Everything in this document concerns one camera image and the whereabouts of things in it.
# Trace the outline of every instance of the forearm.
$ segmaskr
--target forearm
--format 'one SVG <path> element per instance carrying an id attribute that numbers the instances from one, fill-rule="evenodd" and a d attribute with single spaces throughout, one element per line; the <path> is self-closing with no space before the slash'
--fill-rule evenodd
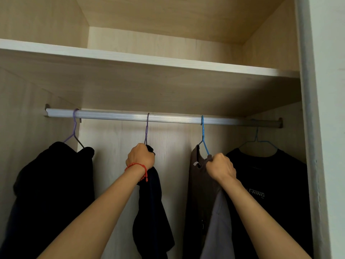
<path id="1" fill-rule="evenodd" d="M 309 255 L 300 245 L 261 207 L 235 178 L 227 176 L 221 181 L 260 259 L 305 258 Z"/>
<path id="2" fill-rule="evenodd" d="M 39 259 L 100 258 L 144 168 L 127 169 L 46 248 Z"/>

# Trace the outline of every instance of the closet rod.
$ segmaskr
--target closet rod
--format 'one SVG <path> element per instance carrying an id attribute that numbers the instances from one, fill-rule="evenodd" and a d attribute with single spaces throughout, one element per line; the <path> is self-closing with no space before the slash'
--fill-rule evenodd
<path id="1" fill-rule="evenodd" d="M 47 117 L 73 117 L 73 110 L 46 108 Z M 146 122 L 145 113 L 116 113 L 78 110 L 75 117 L 80 119 L 101 119 L 101 120 L 122 120 L 122 121 L 142 121 Z M 176 122 L 180 124 L 201 124 L 201 117 L 195 116 L 173 116 L 173 115 L 149 115 L 149 122 Z M 204 117 L 204 124 L 215 125 L 237 125 L 237 126 L 255 126 L 282 128 L 282 119 L 278 121 L 262 121 L 235 118 L 215 118 Z"/>

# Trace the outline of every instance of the fist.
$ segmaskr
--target fist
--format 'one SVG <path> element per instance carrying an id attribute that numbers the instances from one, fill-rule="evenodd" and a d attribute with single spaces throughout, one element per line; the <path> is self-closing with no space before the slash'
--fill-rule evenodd
<path id="1" fill-rule="evenodd" d="M 150 153 L 146 145 L 141 143 L 137 144 L 137 146 L 132 148 L 126 160 L 127 166 L 132 163 L 143 164 L 146 166 L 146 169 L 149 170 L 155 164 L 155 154 Z"/>
<path id="2" fill-rule="evenodd" d="M 224 178 L 229 176 L 236 178 L 236 170 L 233 163 L 222 153 L 216 154 L 213 157 L 213 161 L 207 162 L 206 170 L 218 183 L 221 183 Z"/>

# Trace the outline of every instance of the wire hanger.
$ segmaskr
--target wire hanger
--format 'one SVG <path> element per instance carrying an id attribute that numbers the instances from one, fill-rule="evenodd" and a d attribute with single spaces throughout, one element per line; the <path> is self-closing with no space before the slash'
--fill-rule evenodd
<path id="1" fill-rule="evenodd" d="M 201 143 L 204 143 L 207 155 L 210 155 L 210 153 L 208 152 L 206 143 L 205 143 L 205 127 L 204 127 L 204 116 L 203 115 L 201 115 L 201 125 L 203 126 L 203 140 L 198 145 L 201 145 Z"/>
<path id="2" fill-rule="evenodd" d="M 76 109 L 74 109 L 74 111 L 73 111 L 73 121 L 74 121 L 73 133 L 72 133 L 65 141 L 63 141 L 63 142 L 65 143 L 65 142 L 67 142 L 69 139 L 71 139 L 72 137 L 74 137 L 74 138 L 78 141 L 78 143 L 81 145 L 81 147 L 85 148 L 85 147 L 83 146 L 83 144 L 78 140 L 78 138 L 77 138 L 76 135 L 75 135 L 75 130 L 76 130 L 76 128 L 77 128 L 77 121 L 76 121 L 76 119 L 75 119 L 75 112 L 78 111 L 78 110 L 79 110 L 79 109 L 76 108 Z"/>
<path id="3" fill-rule="evenodd" d="M 144 140 L 144 144 L 146 144 L 146 145 L 147 145 L 147 131 L 148 131 L 148 129 L 149 129 L 149 114 L 150 114 L 150 113 L 147 114 L 146 131 L 145 131 L 145 140 Z"/>
<path id="4" fill-rule="evenodd" d="M 259 132 L 259 127 L 256 128 L 256 133 L 255 133 L 255 138 L 254 141 L 246 141 L 244 144 L 242 144 L 239 148 L 241 148 L 242 146 L 244 146 L 246 143 L 269 143 L 270 145 L 272 145 L 274 148 L 276 148 L 278 150 L 278 147 L 276 147 L 274 144 L 272 144 L 270 141 L 259 141 L 258 139 L 258 132 Z"/>

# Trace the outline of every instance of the red bracelet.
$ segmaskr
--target red bracelet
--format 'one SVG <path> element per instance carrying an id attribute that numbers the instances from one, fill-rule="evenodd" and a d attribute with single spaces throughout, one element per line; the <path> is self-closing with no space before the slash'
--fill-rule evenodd
<path id="1" fill-rule="evenodd" d="M 145 165 L 140 164 L 140 163 L 131 163 L 130 165 L 127 166 L 127 168 L 125 169 L 125 171 L 126 171 L 129 167 L 131 167 L 131 166 L 133 166 L 133 165 L 136 165 L 136 164 L 138 164 L 138 165 L 144 167 L 144 169 L 145 169 L 145 174 L 144 174 L 144 176 L 140 179 L 140 181 L 146 177 L 146 182 L 147 182 L 147 181 L 148 181 L 148 178 L 147 178 L 147 169 L 146 169 L 146 166 L 145 166 Z"/>

